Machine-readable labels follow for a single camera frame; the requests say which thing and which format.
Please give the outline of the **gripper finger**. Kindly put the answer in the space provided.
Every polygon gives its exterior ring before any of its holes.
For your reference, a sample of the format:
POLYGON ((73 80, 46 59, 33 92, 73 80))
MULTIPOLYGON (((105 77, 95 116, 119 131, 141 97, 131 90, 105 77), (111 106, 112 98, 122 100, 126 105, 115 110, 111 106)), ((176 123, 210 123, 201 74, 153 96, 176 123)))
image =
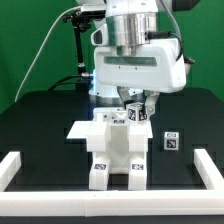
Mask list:
POLYGON ((128 87, 117 87, 118 95, 122 101, 123 107, 127 108, 130 104, 134 102, 134 100, 131 98, 129 94, 129 88, 128 87))
POLYGON ((148 115, 153 115, 155 113, 155 105, 159 98, 160 93, 157 91, 145 91, 145 109, 148 115))

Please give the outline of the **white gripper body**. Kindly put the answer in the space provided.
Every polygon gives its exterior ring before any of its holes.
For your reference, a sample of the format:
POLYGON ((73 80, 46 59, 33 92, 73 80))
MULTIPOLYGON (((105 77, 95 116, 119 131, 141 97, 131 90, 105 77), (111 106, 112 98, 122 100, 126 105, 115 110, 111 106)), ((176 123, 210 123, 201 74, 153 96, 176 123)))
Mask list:
POLYGON ((177 37, 151 39, 135 56, 118 56, 115 47, 97 47, 95 72, 100 84, 171 93, 186 84, 186 71, 177 37))

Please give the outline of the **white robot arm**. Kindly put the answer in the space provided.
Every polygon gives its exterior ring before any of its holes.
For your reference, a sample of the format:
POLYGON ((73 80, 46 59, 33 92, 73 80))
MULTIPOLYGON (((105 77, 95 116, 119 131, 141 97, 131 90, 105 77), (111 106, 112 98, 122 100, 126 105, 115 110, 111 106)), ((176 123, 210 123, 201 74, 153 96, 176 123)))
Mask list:
POLYGON ((157 14, 193 9, 201 0, 76 0, 81 15, 97 23, 91 41, 96 86, 115 89, 126 108, 131 108, 129 90, 146 96, 142 113, 151 116, 161 93, 183 89, 194 60, 183 53, 178 26, 172 31, 157 28, 157 14))

